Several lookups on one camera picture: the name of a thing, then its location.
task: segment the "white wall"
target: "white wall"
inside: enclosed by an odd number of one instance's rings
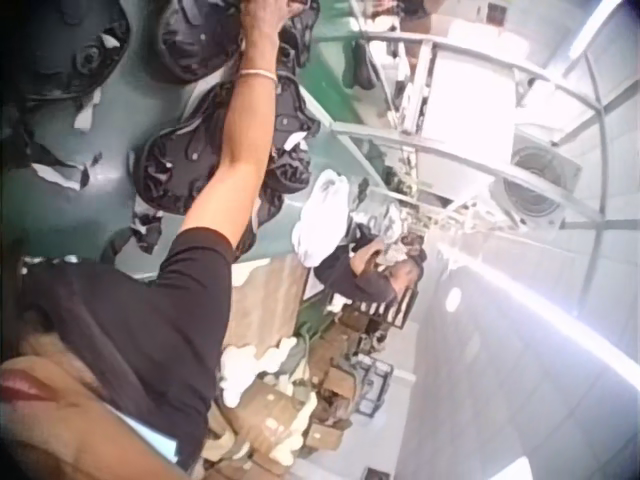
[[[637,22],[621,6],[590,48],[605,98],[638,72]],[[579,66],[569,80],[587,85],[585,72]],[[636,97],[607,119],[609,219],[640,219],[639,107]],[[597,132],[585,132],[564,151],[584,167],[577,196],[597,207]],[[594,233],[532,238],[544,245],[482,235],[459,242],[461,250],[572,312]],[[595,280],[578,315],[636,361],[639,260],[640,232],[605,232]],[[431,265],[438,270],[442,262]],[[451,315],[443,303],[454,285],[463,298]],[[536,480],[636,478],[628,475],[638,465],[638,391],[503,290],[460,268],[438,282],[432,302],[412,320],[421,322],[417,381],[399,480],[486,480],[523,455]]]

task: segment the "worker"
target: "worker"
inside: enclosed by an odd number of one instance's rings
[[[378,263],[391,266],[406,258],[413,258],[418,264],[426,260],[426,253],[422,248],[424,236],[414,232],[404,233],[397,242],[387,246],[378,258]]]
[[[376,238],[357,245],[351,256],[350,245],[339,245],[313,273],[327,289],[351,301],[393,303],[421,276],[421,265],[407,258],[378,271],[375,260],[384,250]]]
[[[271,150],[278,33],[301,8],[244,1],[245,48],[220,166],[153,284],[93,262],[27,266],[16,315],[2,318],[3,336],[12,335],[3,339],[0,417],[3,443],[33,478],[181,479],[199,458],[229,321],[234,247]],[[121,415],[175,441],[177,467]]]

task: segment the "lips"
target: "lips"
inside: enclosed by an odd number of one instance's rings
[[[15,402],[52,402],[56,392],[49,385],[23,370],[3,370],[0,373],[0,400]]]

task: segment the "black t-shirt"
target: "black t-shirt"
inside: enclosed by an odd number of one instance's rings
[[[341,245],[313,273],[329,290],[356,302],[385,303],[397,300],[386,275],[376,271],[356,275],[351,269],[349,246]]]
[[[39,264],[23,279],[22,310],[40,312],[107,403],[176,439],[185,470],[207,432],[233,256],[222,234],[195,228],[176,237],[153,283],[90,262]]]

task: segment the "cardboard box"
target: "cardboard box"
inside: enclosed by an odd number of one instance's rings
[[[318,450],[336,451],[342,443],[344,431],[313,422],[304,444]]]

